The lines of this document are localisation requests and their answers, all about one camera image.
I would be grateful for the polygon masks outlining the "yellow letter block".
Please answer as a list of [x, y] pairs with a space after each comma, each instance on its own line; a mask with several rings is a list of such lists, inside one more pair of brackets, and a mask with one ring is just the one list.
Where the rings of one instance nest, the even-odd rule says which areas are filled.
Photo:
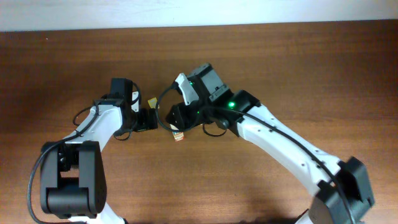
[[156, 109], [156, 104], [157, 104], [157, 98], [156, 97], [153, 97], [153, 98], [147, 100], [147, 102], [148, 102], [150, 108]]

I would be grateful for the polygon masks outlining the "red letter A block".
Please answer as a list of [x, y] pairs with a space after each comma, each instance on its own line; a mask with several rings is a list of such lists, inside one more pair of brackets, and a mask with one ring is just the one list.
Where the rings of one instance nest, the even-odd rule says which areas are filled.
[[184, 140], [184, 133], [183, 132], [172, 132], [174, 139], [176, 142]]

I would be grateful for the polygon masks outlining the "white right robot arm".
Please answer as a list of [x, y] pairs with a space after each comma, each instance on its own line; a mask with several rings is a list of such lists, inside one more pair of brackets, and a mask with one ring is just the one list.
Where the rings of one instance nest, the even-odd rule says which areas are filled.
[[233, 92], [205, 63], [189, 75], [178, 74], [167, 88], [183, 102], [171, 107], [161, 123], [169, 131], [187, 132], [215, 123], [253, 143], [284, 166], [313, 197], [309, 209], [290, 223], [361, 223], [375, 199], [366, 166], [346, 162], [317, 148], [281, 123], [255, 96]]

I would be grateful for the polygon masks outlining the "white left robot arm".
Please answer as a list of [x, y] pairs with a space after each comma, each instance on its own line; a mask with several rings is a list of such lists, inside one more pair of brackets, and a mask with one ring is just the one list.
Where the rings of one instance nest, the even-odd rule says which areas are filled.
[[65, 138], [46, 142], [35, 162], [40, 206], [62, 223], [126, 223], [107, 203], [102, 150], [111, 138], [157, 129], [153, 109], [141, 108], [139, 87], [112, 78], [109, 93], [86, 108], [88, 116]]

